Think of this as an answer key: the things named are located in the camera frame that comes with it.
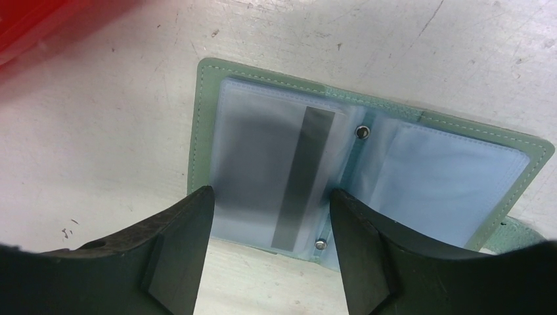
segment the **red object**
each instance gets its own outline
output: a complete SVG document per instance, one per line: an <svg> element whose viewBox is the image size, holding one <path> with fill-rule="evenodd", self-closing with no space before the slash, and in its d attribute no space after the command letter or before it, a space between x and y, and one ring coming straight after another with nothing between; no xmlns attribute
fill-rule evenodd
<svg viewBox="0 0 557 315"><path fill-rule="evenodd" d="M30 48L90 0L0 0L0 65Z"/></svg>

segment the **green wallet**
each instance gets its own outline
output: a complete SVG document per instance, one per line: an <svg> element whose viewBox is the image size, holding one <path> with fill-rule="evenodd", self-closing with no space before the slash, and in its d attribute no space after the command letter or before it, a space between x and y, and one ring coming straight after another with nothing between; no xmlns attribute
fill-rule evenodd
<svg viewBox="0 0 557 315"><path fill-rule="evenodd" d="M451 245L543 238L510 208L554 153L531 135L213 58L198 66L189 193L212 236L338 269L328 194Z"/></svg>

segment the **white stitching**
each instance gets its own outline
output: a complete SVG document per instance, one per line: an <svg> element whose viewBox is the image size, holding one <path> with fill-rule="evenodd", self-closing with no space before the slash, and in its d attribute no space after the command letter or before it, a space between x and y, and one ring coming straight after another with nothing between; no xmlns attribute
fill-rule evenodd
<svg viewBox="0 0 557 315"><path fill-rule="evenodd" d="M315 93L319 93L319 94L324 94L324 92L322 92L322 91L318 91L318 90L315 90L315 89L309 89L309 88L305 88L305 87L299 87L299 86L294 85L294 84L290 84L290 83L286 83L286 82L282 82L282 81L277 81L277 80L274 80L274 79L269 79L269 78L262 77L262 76L259 76L259 75L252 75L252 74L249 74L249 73L240 72L240 71L236 71L236 70L232 70L232 69L226 69L226 68L222 68L222 67L219 67L219 66L211 66L211 65L202 66L202 67L201 67L201 80L200 80L200 84L199 84L199 86L200 86L200 87L199 87L199 102L198 102L198 108L197 108L197 118L196 118L196 126L195 126L196 130L195 130L194 148L193 148L192 185L194 185L194 183L195 183L195 157L196 157L196 152L197 152L197 134L198 134L198 128L199 128L199 111L200 111L200 109L201 109L201 99L202 99L202 96L203 96L203 94L202 94L202 91L203 91L203 71L204 71L205 68L207 68L207 67L209 67L209 68L214 68L214 69L218 69L218 70L223 70L223 71L228 71L228 72L233 72L233 73L236 73L236 74L247 75L248 77L254 77L254 78L256 78L256 79L263 79L263 80L266 80L266 81L272 81L272 82L275 82L275 83L280 83L280 84L283 84L283 85L287 85L287 86L289 86L289 87L295 87L295 88L297 88L297 89L303 89L303 90L306 90L306 91L311 91L311 92L315 92ZM359 102L359 103L363 103L363 104L372 104L372 102L369 102L369 101L358 100L358 99L356 99L356 98L351 98L351 97L348 97L348 96L342 96L342 95L338 95L338 94L334 94L334 93L332 94L332 96L335 96L335 97L337 97L337 98L346 98L346 99L348 99L348 100L353 100L353 101L356 101L356 102ZM518 194L518 192L522 189L522 186L524 186L524 184L526 183L526 181L528 180L528 178L530 177L530 175L532 175L532 173L534 173L534 171L536 170L536 168L538 167L538 165L541 163L541 160L544 158L545 154L547 153L547 149L546 149L544 146L542 146L542 145L540 145L540 144L533 143L533 142L523 141L523 140L520 140L520 139L511 138L511 137L509 137L509 136L502 136L502 135L498 135L498 134L496 134L496 133L490 133L490 132L488 132L488 131L483 131L483 130L480 130L480 129L475 129L475 128L466 127L466 126L461 126L461 125L458 125L458 124L456 124L456 123L449 123L449 122L447 122L447 121L443 121L443 120L439 120L439 119L433 119L433 118L431 118L431 117L426 117L426 116L424 116L423 114L422 114L422 115L414 114L414 115L415 115L415 116L420 116L421 118L425 118L425 119L427 119L427 120L435 121L435 122L438 122L438 123L444 123L444 124L450 125L450 126L455 126L455 127L459 127L459 128L463 128L463 129L468 129L468 130L471 130L471 131L476 131L476 132L479 132L479 133L484 133L484 134L487 134L487 135L492 135L492 136L501 137L501 138L507 138L507 139L510 139L510 140L514 140L514 141L518 141L518 142L523 142L523 143L526 143L526 144L531 144L531 145L533 145L533 146L538 146L538 147L540 147L540 148L543 149L543 153L542 153L542 155L540 156L540 158L538 159L538 161L536 162L536 164L532 167L532 169L530 170L530 172L528 172L528 174L526 175L526 177L524 178L524 180L522 181L522 183L520 183L520 185L518 186L518 188L516 189L516 191L511 195L511 197L510 197L509 200L505 203L505 205L503 206L503 208L501 208L501 211L497 214L497 217L495 218L495 221L493 221L493 222L491 223L491 226L489 226L489 228L487 228L487 230L485 231L485 233L484 233L483 236L481 237L481 239L484 239L484 238L486 237L487 233L488 233L490 230L493 229L493 226L495 225L495 222L497 222L497 221L501 218L502 214L504 213L504 211L506 210L506 208L510 205L510 203L512 202L512 200L514 199L514 197L516 196L516 194ZM477 242L476 247L479 246L479 243L481 242L481 239Z"/></svg>

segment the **black magnetic stripe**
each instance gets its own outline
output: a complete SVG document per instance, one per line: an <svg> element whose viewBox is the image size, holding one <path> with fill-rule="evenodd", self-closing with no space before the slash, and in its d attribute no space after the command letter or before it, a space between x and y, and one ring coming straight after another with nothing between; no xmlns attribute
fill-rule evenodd
<svg viewBox="0 0 557 315"><path fill-rule="evenodd" d="M307 107L271 247L294 250L334 112Z"/></svg>

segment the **scratched tabletop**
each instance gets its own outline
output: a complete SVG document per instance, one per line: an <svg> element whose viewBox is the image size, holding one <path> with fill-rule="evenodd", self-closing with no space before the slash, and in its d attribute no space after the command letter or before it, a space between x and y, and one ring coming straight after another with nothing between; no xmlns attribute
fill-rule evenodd
<svg viewBox="0 0 557 315"><path fill-rule="evenodd" d="M0 69L0 242L75 249L180 200L208 56L557 143L557 1L96 2ZM549 238L556 164L510 213ZM346 312L339 273L210 242L196 314Z"/></svg>

